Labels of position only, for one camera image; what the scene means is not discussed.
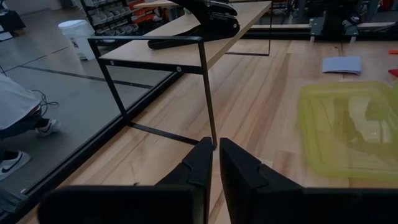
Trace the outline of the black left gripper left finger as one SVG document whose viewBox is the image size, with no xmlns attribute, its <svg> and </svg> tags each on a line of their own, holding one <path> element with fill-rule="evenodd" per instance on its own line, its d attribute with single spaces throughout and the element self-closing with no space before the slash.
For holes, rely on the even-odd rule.
<svg viewBox="0 0 398 224">
<path fill-rule="evenodd" d="M 207 223 L 214 146 L 205 137 L 155 185 L 71 185 L 40 202 L 39 223 Z"/>
</svg>

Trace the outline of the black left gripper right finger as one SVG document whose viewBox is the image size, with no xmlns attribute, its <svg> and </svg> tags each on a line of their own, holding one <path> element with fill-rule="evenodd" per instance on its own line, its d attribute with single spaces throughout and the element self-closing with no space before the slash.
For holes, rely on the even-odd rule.
<svg viewBox="0 0 398 224">
<path fill-rule="evenodd" d="M 231 223 L 397 224 L 396 189 L 303 187 L 228 138 L 220 171 Z"/>
</svg>

